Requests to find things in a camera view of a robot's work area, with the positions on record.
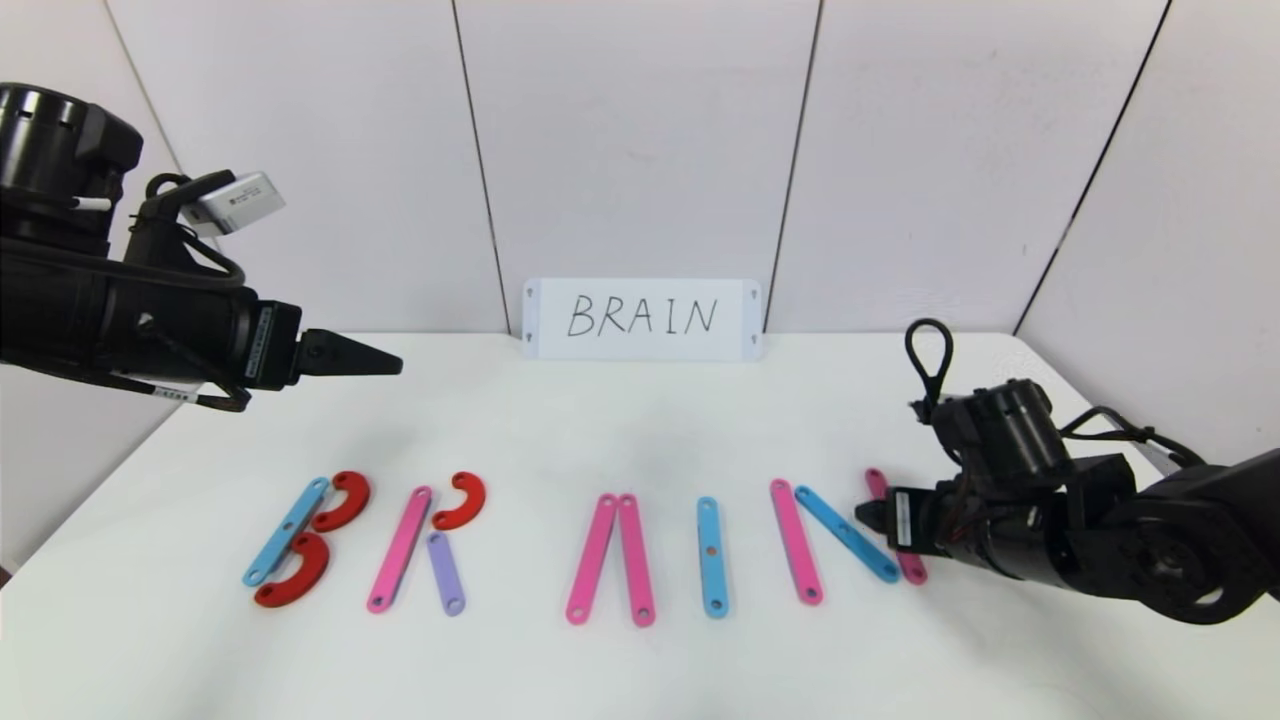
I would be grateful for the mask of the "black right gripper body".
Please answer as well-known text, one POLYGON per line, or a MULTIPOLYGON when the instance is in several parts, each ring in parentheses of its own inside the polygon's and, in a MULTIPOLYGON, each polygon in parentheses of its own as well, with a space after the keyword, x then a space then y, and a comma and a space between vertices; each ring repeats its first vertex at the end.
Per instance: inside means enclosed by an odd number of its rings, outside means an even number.
POLYGON ((940 539, 943 520, 955 505, 952 489, 923 489, 891 486, 886 491, 891 547, 905 553, 950 559, 946 539, 940 539))

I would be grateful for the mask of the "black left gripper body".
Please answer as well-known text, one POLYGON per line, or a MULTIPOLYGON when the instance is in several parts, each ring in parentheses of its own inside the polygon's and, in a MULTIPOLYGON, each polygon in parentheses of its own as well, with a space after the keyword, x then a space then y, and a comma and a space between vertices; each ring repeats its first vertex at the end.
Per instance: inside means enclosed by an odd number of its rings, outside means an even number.
POLYGON ((104 365, 180 384, 220 375, 250 389, 293 383, 300 307, 227 291, 118 281, 104 314, 104 365))

